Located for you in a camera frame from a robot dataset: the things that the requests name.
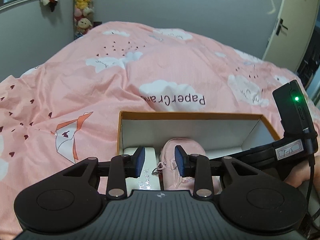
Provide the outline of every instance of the black ribbed plate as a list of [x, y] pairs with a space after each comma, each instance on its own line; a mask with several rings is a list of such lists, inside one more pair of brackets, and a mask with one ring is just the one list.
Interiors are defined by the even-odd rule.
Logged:
[[111, 201], [101, 216], [78, 231], [40, 235], [24, 231], [17, 240], [303, 240], [292, 231], [279, 236], [257, 236], [225, 221], [211, 202], [198, 201], [189, 191], [143, 191]]

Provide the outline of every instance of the metal screw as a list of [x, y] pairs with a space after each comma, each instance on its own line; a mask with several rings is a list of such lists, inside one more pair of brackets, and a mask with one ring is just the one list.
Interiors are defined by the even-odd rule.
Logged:
[[200, 197], [209, 197], [211, 196], [212, 194], [212, 191], [211, 190], [208, 190], [206, 188], [201, 188], [201, 189], [198, 189], [196, 194]]
[[112, 197], [120, 197], [124, 194], [124, 191], [120, 188], [113, 188], [113, 189], [109, 190], [108, 193]]

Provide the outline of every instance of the pink pouch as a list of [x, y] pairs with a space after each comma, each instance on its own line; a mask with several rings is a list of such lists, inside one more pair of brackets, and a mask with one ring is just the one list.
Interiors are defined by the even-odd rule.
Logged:
[[[198, 153], [205, 155], [204, 149], [196, 141], [186, 138], [174, 138], [166, 142], [161, 150], [158, 170], [162, 170], [164, 190], [190, 190], [193, 193], [195, 179], [182, 178], [179, 174], [175, 159], [174, 148], [181, 145], [187, 154]], [[212, 177], [215, 194], [221, 191], [219, 177]]]

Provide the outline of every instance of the pink bedsheet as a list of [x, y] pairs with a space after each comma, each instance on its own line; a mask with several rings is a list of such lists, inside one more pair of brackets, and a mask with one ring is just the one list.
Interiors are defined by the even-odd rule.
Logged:
[[[92, 29], [0, 84], [0, 239], [21, 231], [13, 201], [25, 187], [89, 156], [117, 154], [120, 110], [261, 113], [282, 135], [272, 91], [293, 79], [183, 30], [121, 22]], [[319, 133], [320, 112], [308, 104]]]

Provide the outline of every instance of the hand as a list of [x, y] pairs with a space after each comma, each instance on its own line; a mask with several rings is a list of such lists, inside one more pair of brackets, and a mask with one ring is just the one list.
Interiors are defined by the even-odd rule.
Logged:
[[[317, 192], [320, 192], [320, 155], [315, 156], [315, 160], [316, 165], [313, 184], [315, 185]], [[308, 161], [306, 160], [295, 166], [284, 182], [291, 186], [299, 187], [302, 182], [308, 179], [310, 179], [310, 167]]]

